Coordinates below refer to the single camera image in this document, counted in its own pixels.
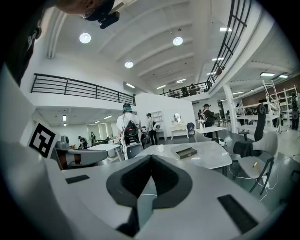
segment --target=white column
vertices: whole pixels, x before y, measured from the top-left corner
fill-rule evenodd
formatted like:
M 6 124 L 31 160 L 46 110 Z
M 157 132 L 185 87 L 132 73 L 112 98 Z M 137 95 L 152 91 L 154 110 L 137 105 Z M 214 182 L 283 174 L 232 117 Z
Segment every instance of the white column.
M 223 86 L 227 103 L 228 103 L 228 108 L 229 108 L 229 113 L 230 113 L 230 121 L 231 121 L 231 131 L 232 133 L 237 133 L 237 118 L 236 118 L 236 111 L 235 111 L 235 105 L 233 101 L 233 93 L 231 92 L 231 89 L 229 87 L 229 84 L 225 84 Z

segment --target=mirror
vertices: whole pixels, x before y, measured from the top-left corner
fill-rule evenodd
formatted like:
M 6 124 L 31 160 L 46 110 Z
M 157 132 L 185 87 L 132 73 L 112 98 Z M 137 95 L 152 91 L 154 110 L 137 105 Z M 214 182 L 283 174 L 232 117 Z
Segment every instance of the mirror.
M 173 119 L 175 122 L 180 122 L 181 121 L 181 116 L 179 113 L 175 113 L 173 116 Z

